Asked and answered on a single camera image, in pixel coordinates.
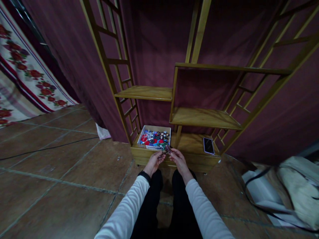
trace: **person's left hand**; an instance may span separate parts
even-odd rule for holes
[[[161,155],[162,151],[158,151],[154,153],[151,157],[149,162],[144,168],[144,172],[147,173],[150,177],[152,177],[153,173],[156,172],[156,170],[159,167],[159,164],[164,161],[165,159],[165,154],[163,154],[159,159],[158,157]]]

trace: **black cable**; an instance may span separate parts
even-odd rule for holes
[[[55,147],[51,147],[51,148],[39,149],[39,150],[36,150],[36,151],[30,151],[30,152],[27,152],[27,153],[18,154],[18,155],[16,155],[16,156],[11,156],[11,157],[8,157],[8,158],[3,158],[3,159],[0,159],[0,161],[1,161],[1,160],[5,160],[5,159],[10,159],[10,158],[15,158],[15,157],[18,157],[18,156],[21,156],[21,155],[25,155],[25,154],[28,154],[28,153],[35,153],[35,152],[39,152],[39,151],[43,151],[43,150],[58,148],[58,147],[62,147],[62,146],[66,146],[66,145],[69,145],[69,144],[77,143],[77,142],[84,141],[84,140],[94,139],[94,138],[98,138],[98,137],[93,137],[93,138],[88,138],[88,139],[81,139],[81,140],[78,140],[78,141],[74,141],[74,142],[67,143],[67,144],[62,144],[62,145],[55,146]]]

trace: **floral fabric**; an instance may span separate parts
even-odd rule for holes
[[[0,127],[78,104],[0,3]]]

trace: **black pants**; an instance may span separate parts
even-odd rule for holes
[[[166,231],[168,235],[165,238],[202,238],[193,208],[185,190],[183,178],[177,170],[173,174],[172,187],[174,209],[169,229]],[[160,170],[157,170],[152,176],[151,186],[144,198],[131,239],[158,238],[159,230],[157,228],[156,213],[162,188],[162,173]]]

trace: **black strap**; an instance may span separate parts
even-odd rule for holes
[[[268,214],[268,215],[270,215],[270,216],[273,216],[274,218],[277,218],[277,219],[279,219],[279,220],[281,220],[281,221],[287,222],[287,221],[281,219],[280,217],[276,216],[276,215],[273,214],[272,212],[267,211],[266,209],[264,209],[264,208],[260,207],[259,205],[253,203],[253,202],[250,200],[250,198],[248,197],[248,195],[247,195],[247,191],[246,191],[247,185],[248,185],[251,181],[253,181],[253,180],[257,179],[257,178],[261,178],[262,176],[264,176],[266,173],[269,172],[269,170],[270,170],[271,168],[272,168],[272,167],[268,167],[268,168],[266,168],[264,171],[262,171],[260,174],[258,174],[257,176],[255,176],[255,177],[249,179],[249,180],[245,183],[244,192],[245,192],[246,198],[248,199],[248,201],[250,202],[251,205],[253,205],[253,206],[256,207],[257,209],[259,209],[260,211],[262,211],[262,212],[264,212],[264,213],[266,213],[266,214]],[[300,228],[300,229],[302,229],[302,230],[304,230],[304,231],[307,231],[307,232],[311,232],[311,233],[318,233],[318,232],[319,232],[319,230],[314,231],[314,230],[310,230],[310,229],[307,229],[307,228],[304,228],[304,227],[300,227],[300,226],[294,225],[294,224],[292,224],[292,223],[290,223],[290,224],[293,225],[293,226],[295,226],[295,227],[298,227],[298,228]]]
[[[147,179],[147,181],[149,182],[149,185],[151,185],[151,177],[144,171],[140,172],[137,176],[143,176],[144,178]]]

